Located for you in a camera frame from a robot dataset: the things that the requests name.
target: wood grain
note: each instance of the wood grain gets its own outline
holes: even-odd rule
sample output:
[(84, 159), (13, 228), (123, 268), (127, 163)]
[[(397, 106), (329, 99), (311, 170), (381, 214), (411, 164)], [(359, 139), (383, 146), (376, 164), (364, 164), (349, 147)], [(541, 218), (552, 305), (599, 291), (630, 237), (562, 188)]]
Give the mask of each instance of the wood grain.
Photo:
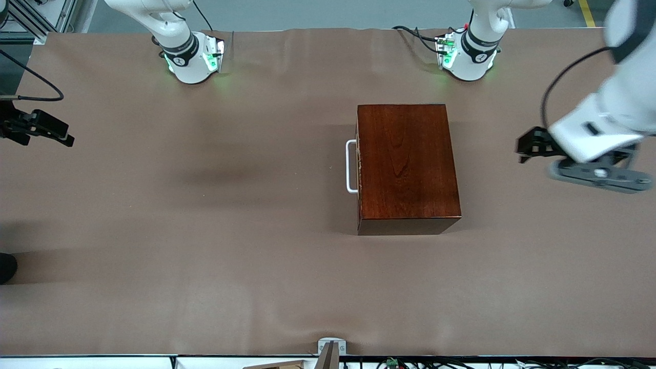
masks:
[[(440, 233), (448, 226), (437, 223), (460, 218), (445, 105), (358, 106), (358, 154), (360, 234), (367, 228), (376, 228), (374, 234)], [(367, 226), (367, 220), (392, 219), (435, 219), (436, 226), (434, 232), (430, 222)]]

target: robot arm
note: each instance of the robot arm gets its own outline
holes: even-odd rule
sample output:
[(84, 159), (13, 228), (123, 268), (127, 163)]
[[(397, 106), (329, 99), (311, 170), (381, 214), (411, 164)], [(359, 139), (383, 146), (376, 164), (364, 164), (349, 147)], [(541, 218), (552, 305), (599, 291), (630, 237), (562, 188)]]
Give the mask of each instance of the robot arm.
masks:
[(200, 83), (220, 70), (224, 42), (192, 32), (176, 12), (192, 0), (105, 0), (114, 10), (135, 19), (155, 36), (170, 71), (184, 83)]
[(562, 155), (566, 159), (550, 169), (555, 179), (629, 193), (652, 187), (651, 176), (630, 166), (638, 144), (656, 134), (655, 22), (653, 0), (613, 4), (604, 36), (615, 73), (548, 129), (535, 127), (521, 137), (522, 162)]
[(463, 81), (475, 81), (492, 68), (501, 38), (510, 26), (505, 8), (535, 9), (551, 0), (469, 0), (474, 8), (469, 27), (438, 40), (438, 64)]

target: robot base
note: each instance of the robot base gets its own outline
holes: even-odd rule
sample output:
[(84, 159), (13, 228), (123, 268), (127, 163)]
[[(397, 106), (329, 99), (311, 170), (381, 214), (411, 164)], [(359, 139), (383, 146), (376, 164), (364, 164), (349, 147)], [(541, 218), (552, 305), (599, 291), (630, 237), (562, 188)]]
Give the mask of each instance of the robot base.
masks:
[(464, 35), (464, 30), (461, 28), (458, 32), (447, 33), (443, 37), (435, 38), (436, 50), (446, 53), (444, 55), (438, 54), (438, 66), (440, 69), (449, 71), (458, 79), (475, 81), (481, 79), (487, 70), (492, 68), (497, 51), (487, 58), (487, 60), (475, 63), (472, 61), (471, 56), (467, 55), (457, 46), (461, 44), (461, 39)]
[(179, 66), (169, 57), (165, 57), (169, 70), (184, 83), (196, 84), (205, 81), (212, 73), (220, 72), (223, 61), (225, 41), (205, 35), (201, 32), (192, 32), (199, 42), (196, 54), (186, 66)]
[(616, 178), (606, 178), (604, 180), (596, 180), (590, 177), (582, 178), (583, 176), (575, 176), (572, 173), (568, 173), (571, 169), (564, 165), (564, 162), (565, 160), (559, 160), (549, 165), (548, 174), (550, 178), (557, 181), (574, 183), (575, 185), (601, 188), (603, 190), (620, 192), (623, 194), (636, 194), (647, 191), (653, 186), (653, 181), (648, 174), (636, 171), (628, 171), (633, 173), (635, 177), (632, 181), (630, 181), (630, 179), (622, 180)]

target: gray floor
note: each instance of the gray floor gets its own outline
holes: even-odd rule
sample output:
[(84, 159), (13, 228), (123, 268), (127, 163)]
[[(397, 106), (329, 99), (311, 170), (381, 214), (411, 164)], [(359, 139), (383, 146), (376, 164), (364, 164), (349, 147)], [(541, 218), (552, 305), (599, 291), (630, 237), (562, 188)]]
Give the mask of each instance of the gray floor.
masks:
[[(397, 25), (419, 28), (461, 26), (471, 7), (465, 0), (196, 0), (216, 30), (274, 31), (292, 28), (391, 28)], [(613, 0), (588, 0), (596, 25), (601, 26)], [(83, 0), (92, 8), (94, 0)], [(193, 30), (207, 29), (195, 8), (181, 12)], [(513, 10), (517, 28), (585, 27), (578, 3), (565, 8), (560, 0), (533, 10)], [(83, 24), (88, 19), (79, 19)], [(146, 29), (132, 18), (114, 11), (98, 0), (92, 12), (89, 32), (142, 33)], [(27, 62), (31, 45), (3, 45), (4, 50)], [(0, 58), (0, 93), (15, 92), (22, 70)]]
[[(32, 52), (32, 45), (2, 45), (7, 54), (10, 54), (20, 62), (26, 63)], [(23, 76), (23, 69), (5, 57), (0, 56), (0, 95), (13, 95), (18, 88), (20, 78)]]

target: brown paper surface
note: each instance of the brown paper surface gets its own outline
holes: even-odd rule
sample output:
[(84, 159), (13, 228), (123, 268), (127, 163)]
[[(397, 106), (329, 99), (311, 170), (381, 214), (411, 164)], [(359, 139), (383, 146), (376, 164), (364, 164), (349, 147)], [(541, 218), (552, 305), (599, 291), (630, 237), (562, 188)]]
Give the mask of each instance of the brown paper surface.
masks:
[[(511, 30), (486, 77), (396, 31), (235, 33), (227, 73), (183, 85), (150, 36), (53, 34), (30, 66), (66, 99), (22, 103), (73, 148), (0, 142), (1, 354), (653, 356), (656, 192), (547, 179), (515, 140), (600, 30)], [(612, 72), (554, 91), (558, 119)], [(26, 76), (22, 94), (49, 94)], [(447, 105), (462, 220), (355, 236), (344, 143), (358, 104)], [(636, 169), (656, 174), (656, 142)]]

